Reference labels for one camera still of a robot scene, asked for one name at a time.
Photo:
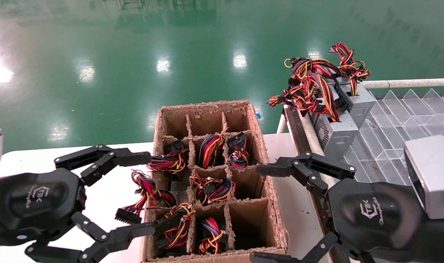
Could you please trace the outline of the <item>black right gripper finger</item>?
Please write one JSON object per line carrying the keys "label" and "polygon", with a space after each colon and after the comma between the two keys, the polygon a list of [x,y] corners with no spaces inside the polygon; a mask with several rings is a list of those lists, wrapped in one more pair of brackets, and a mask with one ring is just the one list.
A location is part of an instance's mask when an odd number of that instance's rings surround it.
{"label": "black right gripper finger", "polygon": [[251,263],[318,263],[338,244],[339,237],[334,232],[327,233],[302,259],[287,255],[264,252],[250,253]]}

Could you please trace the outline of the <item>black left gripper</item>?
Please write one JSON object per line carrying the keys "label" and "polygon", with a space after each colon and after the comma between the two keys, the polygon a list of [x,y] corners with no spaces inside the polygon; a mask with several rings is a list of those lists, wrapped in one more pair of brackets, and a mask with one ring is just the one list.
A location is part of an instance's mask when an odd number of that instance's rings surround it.
{"label": "black left gripper", "polygon": [[[18,246],[36,241],[25,254],[39,263],[99,263],[108,254],[129,248],[133,239],[154,235],[152,222],[116,228],[106,233],[82,213],[84,186],[92,186],[117,166],[130,167],[151,162],[149,152],[96,145],[55,158],[56,170],[22,173],[0,178],[0,246]],[[81,178],[70,172],[91,165]],[[74,250],[48,246],[73,228],[73,223],[95,242]]]}

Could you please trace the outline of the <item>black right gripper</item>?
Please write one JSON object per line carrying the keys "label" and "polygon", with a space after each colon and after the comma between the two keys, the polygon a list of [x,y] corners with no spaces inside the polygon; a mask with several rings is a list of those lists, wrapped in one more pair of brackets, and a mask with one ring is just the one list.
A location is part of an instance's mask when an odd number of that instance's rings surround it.
{"label": "black right gripper", "polygon": [[[427,219],[410,186],[359,183],[356,168],[312,152],[258,163],[256,172],[276,178],[292,176],[314,196],[329,196],[334,231],[349,245],[376,258],[411,258],[411,243]],[[328,190],[318,174],[340,181]]]}

